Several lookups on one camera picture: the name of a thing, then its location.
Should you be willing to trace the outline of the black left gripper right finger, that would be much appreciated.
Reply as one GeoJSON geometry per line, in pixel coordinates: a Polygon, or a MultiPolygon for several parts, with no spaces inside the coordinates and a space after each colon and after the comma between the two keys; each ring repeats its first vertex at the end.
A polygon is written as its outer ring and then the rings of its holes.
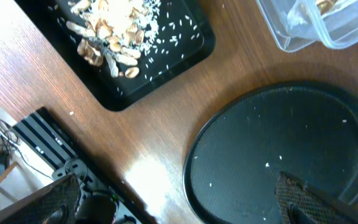
{"type": "Polygon", "coordinates": [[[358,224],[358,210],[287,172],[275,187],[284,224],[358,224]]]}

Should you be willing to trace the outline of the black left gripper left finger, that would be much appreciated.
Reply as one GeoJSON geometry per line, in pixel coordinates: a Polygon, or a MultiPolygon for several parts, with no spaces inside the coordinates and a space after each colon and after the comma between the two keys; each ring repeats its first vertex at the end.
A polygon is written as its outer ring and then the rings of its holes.
{"type": "Polygon", "coordinates": [[[74,223],[81,196],[75,174],[68,174],[0,211],[0,223],[74,223]]]}

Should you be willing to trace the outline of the peanut shells and rice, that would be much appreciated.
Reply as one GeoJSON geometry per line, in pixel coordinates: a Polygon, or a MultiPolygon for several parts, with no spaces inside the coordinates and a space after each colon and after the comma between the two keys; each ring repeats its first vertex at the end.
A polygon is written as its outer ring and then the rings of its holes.
{"type": "Polygon", "coordinates": [[[66,21],[67,29],[81,36],[77,53],[90,65],[107,63],[113,78],[135,78],[141,56],[158,34],[153,14],[162,0],[67,1],[82,23],[66,21]]]}

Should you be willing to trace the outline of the round black tray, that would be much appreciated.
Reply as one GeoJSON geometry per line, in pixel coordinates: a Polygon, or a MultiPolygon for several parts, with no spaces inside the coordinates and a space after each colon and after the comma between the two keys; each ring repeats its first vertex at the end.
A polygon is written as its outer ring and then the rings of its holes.
{"type": "Polygon", "coordinates": [[[358,202],[358,98],[319,82],[248,92],[200,129],[183,170],[205,223],[280,223],[275,186],[288,172],[350,205],[358,202]]]}

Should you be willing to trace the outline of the black silver stand base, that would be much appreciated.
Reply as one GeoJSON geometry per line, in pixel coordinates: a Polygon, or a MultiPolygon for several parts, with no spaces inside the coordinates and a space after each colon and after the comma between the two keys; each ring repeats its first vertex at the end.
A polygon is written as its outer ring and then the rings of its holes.
{"type": "Polygon", "coordinates": [[[150,223],[143,209],[136,206],[49,113],[40,108],[18,123],[11,131],[25,142],[52,169],[58,180],[75,174],[81,190],[79,207],[98,202],[115,209],[116,223],[150,223]]]}

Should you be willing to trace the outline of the clear plastic bin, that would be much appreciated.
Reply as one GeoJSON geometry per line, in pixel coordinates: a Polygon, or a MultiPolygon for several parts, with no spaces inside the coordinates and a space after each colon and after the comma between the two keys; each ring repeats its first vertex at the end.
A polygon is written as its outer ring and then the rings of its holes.
{"type": "Polygon", "coordinates": [[[358,0],[323,19],[314,0],[257,0],[278,48],[292,53],[314,42],[329,49],[345,49],[358,42],[358,0]],[[295,1],[305,1],[309,24],[289,30],[287,14],[295,1]]]}

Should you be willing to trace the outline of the black rectangular tray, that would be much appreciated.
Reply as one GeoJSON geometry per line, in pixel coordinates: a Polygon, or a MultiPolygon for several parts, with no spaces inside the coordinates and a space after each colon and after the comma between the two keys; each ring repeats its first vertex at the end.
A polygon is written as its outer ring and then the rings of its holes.
{"type": "Polygon", "coordinates": [[[16,3],[107,110],[122,111],[158,87],[207,58],[215,36],[197,0],[160,1],[153,19],[158,34],[138,62],[135,78],[113,78],[107,63],[90,65],[76,49],[81,36],[66,21],[82,23],[67,1],[17,0],[16,3]]]}

